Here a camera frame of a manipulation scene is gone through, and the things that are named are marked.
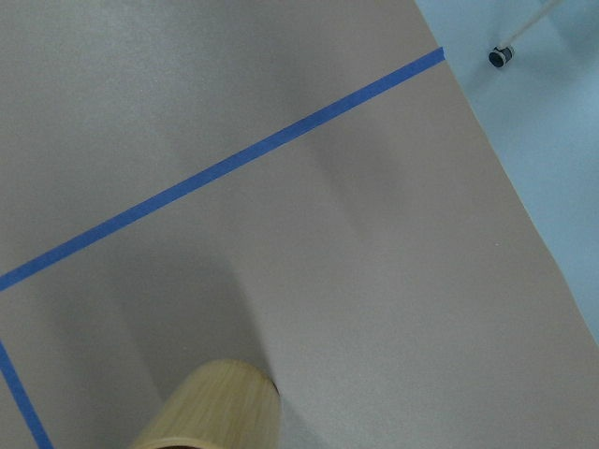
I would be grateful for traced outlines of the bamboo wooden cup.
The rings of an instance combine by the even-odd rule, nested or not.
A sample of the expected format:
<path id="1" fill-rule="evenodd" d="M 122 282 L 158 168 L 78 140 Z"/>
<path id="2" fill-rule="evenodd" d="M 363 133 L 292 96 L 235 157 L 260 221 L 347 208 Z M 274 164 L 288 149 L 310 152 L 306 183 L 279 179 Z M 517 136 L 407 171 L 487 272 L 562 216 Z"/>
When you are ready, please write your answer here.
<path id="1" fill-rule="evenodd" d="M 276 448 L 282 406 L 273 380 L 235 359 L 194 370 L 132 448 Z"/>

